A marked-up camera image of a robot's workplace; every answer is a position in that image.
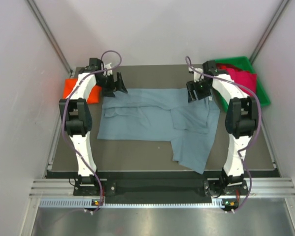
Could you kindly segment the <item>blue grey t shirt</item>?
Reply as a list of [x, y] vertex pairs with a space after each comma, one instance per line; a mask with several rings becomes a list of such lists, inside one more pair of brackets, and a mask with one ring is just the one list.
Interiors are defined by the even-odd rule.
[[98, 139], [170, 142], [174, 161], [203, 174], [220, 116], [212, 97], [189, 103], [185, 88], [114, 95], [103, 99]]

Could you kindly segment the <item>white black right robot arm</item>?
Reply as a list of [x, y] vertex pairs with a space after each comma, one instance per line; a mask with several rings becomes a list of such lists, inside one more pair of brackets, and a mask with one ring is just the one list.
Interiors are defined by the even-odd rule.
[[227, 160], [222, 168], [218, 186], [209, 184], [209, 193], [217, 191], [220, 195], [235, 194], [245, 187], [244, 159], [251, 139], [260, 131], [261, 107], [254, 92], [236, 83], [227, 70], [219, 69], [215, 61], [205, 62], [195, 68], [186, 58], [188, 70], [194, 78], [187, 82], [188, 102], [210, 96], [216, 90], [227, 102], [225, 128], [229, 134]]

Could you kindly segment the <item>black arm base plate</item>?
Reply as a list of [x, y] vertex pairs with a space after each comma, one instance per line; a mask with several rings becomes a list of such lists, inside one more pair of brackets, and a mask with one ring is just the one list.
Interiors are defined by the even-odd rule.
[[157, 194], [169, 194], [177, 197], [182, 194], [196, 194], [198, 196], [221, 196], [235, 195], [247, 192], [247, 183], [241, 185], [223, 186], [218, 179], [108, 179], [102, 183], [102, 194], [104, 197], [125, 196], [126, 194], [138, 194], [139, 197], [151, 198]]

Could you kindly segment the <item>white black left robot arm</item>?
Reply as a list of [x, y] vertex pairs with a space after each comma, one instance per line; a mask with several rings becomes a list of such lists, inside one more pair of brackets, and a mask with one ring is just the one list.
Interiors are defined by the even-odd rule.
[[99, 86], [104, 97], [115, 97], [115, 92], [127, 93], [122, 74], [113, 75], [114, 67], [103, 59], [90, 58], [89, 64], [79, 72], [72, 91], [59, 100], [64, 139], [75, 152], [78, 172], [75, 179], [75, 196], [103, 197], [103, 186], [96, 174], [97, 166], [91, 150], [92, 116], [87, 103], [91, 91]]

